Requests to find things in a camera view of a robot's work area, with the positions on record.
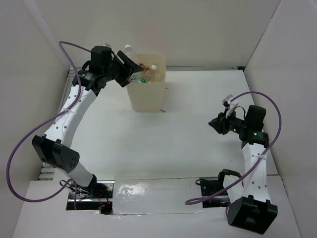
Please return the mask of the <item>clear bottle blue cap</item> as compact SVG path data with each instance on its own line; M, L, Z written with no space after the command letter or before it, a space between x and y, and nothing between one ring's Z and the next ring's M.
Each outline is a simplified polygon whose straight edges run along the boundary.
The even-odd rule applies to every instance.
M128 81L130 83L142 83L142 76L140 74L133 74Z

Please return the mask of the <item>red cap labelled bottle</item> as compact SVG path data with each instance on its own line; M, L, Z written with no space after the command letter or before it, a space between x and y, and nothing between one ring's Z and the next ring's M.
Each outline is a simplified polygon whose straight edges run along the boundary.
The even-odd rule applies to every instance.
M143 72L150 70L150 68L142 63L139 63L139 66L143 69Z

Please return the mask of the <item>clear crushed bottle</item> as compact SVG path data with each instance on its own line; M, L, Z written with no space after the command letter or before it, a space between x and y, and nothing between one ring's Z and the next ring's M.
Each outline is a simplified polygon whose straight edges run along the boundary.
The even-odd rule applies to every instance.
M147 83L158 83L162 81L162 76L158 71L158 67L152 64L150 69L145 71L145 73L143 74L143 79Z

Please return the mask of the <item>clear bottle white cap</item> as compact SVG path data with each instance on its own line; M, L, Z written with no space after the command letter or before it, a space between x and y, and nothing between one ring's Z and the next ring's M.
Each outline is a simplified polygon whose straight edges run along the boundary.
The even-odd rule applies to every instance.
M139 64L139 60L138 60L138 55L135 51L135 49L127 44L125 45L125 48L124 48L124 53L127 55L128 58L130 58L135 64Z

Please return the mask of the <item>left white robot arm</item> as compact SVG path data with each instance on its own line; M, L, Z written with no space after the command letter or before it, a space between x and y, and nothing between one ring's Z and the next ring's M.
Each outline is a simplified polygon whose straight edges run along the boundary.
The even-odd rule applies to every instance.
M114 80L125 87L135 81L136 74L141 71L137 56L129 45L117 54L107 46L93 47L90 60L75 74L68 98L60 110L61 115L42 136L36 135L32 139L40 159L73 179L87 198L94 197L104 187L79 162L79 153L71 149L76 129L108 82Z

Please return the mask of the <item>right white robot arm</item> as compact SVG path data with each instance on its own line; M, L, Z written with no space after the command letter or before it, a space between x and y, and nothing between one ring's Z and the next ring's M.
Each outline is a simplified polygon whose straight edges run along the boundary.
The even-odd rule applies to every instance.
M269 146L269 137L263 132L265 115L264 108L251 105L245 117L239 119L235 107L227 106L209 122L219 134L237 133L244 156L243 176L224 169L216 182L217 191L228 194L230 199L226 215L228 224L260 235L267 231L278 214L267 188L265 149Z

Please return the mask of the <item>beige plastic bin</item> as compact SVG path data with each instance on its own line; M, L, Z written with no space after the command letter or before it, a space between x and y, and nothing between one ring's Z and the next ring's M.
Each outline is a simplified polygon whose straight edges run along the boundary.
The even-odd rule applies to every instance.
M138 112L159 111L165 92L166 60L159 53L138 53L138 63L157 66L159 80L149 83L130 83L127 88L132 109Z

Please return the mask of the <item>aluminium frame rail back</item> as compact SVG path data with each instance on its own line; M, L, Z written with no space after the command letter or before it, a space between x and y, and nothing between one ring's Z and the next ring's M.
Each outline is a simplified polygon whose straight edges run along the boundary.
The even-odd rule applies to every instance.
M211 67L211 66L168 66L165 71L226 71L226 70L242 70L244 71L245 66L234 66L234 67Z

